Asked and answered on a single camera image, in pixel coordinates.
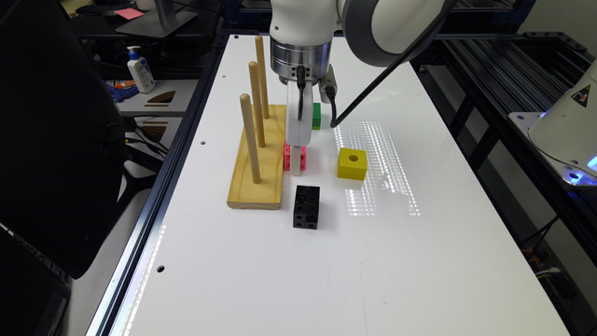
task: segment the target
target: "white table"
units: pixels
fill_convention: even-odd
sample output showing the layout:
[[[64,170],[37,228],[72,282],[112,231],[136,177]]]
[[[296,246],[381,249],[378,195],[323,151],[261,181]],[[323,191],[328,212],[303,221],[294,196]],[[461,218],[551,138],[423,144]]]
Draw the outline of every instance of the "white table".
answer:
[[[151,258],[137,268],[141,285],[129,288],[134,308],[118,317],[124,334],[568,334],[408,64],[338,131],[323,105],[308,170],[285,174],[280,210],[229,209],[239,96],[255,58],[252,36],[230,39]],[[340,38],[331,62],[341,112],[381,69]],[[268,81],[270,103],[285,104],[271,70]],[[364,182],[336,178],[339,147],[368,151]],[[292,228],[297,184],[321,187],[317,231]]]

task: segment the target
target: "wooden base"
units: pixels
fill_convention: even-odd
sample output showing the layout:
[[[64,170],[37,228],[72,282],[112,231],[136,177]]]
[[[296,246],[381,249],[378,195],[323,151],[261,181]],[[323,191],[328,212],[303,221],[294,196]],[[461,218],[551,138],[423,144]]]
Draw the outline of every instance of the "wooden base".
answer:
[[[253,183],[246,136],[241,137],[239,152],[230,182],[227,204],[232,209],[276,210],[282,198],[286,106],[270,105],[270,118],[263,120],[265,147],[257,147],[261,182]]]

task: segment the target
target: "bottle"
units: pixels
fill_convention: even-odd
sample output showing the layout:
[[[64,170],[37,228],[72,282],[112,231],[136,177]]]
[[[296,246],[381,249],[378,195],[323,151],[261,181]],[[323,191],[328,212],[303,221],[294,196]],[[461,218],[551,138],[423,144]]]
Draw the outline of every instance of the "bottle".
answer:
[[[139,57],[139,54],[135,51],[139,48],[141,47],[127,47],[129,57],[131,57],[131,60],[127,62],[127,66],[129,67],[129,71],[131,71],[132,79],[134,79],[139,92],[150,93],[156,87],[156,82],[153,80],[153,76],[151,76],[147,60],[144,57]]]

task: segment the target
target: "pink block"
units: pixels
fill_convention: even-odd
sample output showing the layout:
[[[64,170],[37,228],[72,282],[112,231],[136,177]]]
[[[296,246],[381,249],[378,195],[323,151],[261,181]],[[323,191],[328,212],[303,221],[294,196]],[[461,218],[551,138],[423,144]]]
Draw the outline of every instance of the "pink block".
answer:
[[[300,170],[307,169],[307,148],[300,147]],[[284,170],[290,170],[290,146],[284,142]]]

